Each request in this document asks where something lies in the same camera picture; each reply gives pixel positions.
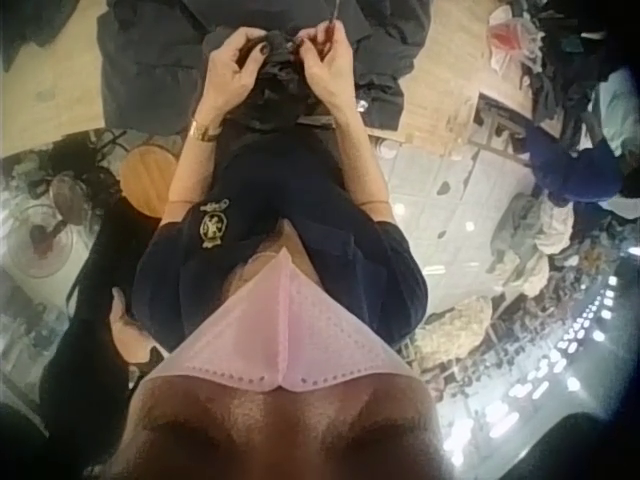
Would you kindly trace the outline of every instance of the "gold watch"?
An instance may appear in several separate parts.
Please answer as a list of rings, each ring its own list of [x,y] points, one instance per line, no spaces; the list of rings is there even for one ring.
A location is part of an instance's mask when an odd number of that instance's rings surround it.
[[[215,142],[221,131],[222,127],[217,127],[214,130],[211,130],[208,125],[202,125],[201,123],[196,122],[195,119],[192,119],[191,126],[189,127],[189,136],[201,142],[212,143]]]

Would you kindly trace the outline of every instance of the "wrist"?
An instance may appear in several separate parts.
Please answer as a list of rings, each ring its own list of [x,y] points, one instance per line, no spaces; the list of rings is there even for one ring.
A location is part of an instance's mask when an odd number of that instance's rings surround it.
[[[200,102],[193,114],[193,119],[200,125],[207,126],[209,129],[215,129],[220,126],[226,112],[220,108]]]
[[[355,102],[353,102],[353,104],[343,104],[335,108],[329,108],[329,111],[338,127],[362,122],[362,117],[360,116],[360,112],[358,112]]]

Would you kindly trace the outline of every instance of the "face mask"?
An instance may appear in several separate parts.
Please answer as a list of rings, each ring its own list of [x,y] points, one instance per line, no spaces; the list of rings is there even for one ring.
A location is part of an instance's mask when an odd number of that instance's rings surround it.
[[[374,373],[415,376],[283,249],[146,380],[187,375],[255,392],[305,392]]]

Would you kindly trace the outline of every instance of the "dark blue shirt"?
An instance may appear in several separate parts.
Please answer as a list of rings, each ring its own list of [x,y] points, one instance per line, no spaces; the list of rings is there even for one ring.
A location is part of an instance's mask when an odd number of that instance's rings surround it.
[[[529,126],[526,145],[537,183],[553,197],[602,202],[622,188],[620,162],[605,139],[573,157],[547,132]]]
[[[221,167],[182,222],[158,230],[133,294],[136,318],[158,343],[175,349],[220,307],[229,274],[280,219],[293,224],[327,294],[387,344],[415,330],[427,285],[407,239],[353,203],[332,179],[332,162],[328,151],[296,139],[252,144]]]

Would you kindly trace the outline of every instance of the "round wooden seat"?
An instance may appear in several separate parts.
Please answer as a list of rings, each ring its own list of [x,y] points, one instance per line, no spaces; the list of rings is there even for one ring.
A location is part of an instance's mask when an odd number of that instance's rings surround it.
[[[177,165],[176,158],[164,148],[134,148],[120,167],[122,194],[145,215],[162,217]]]

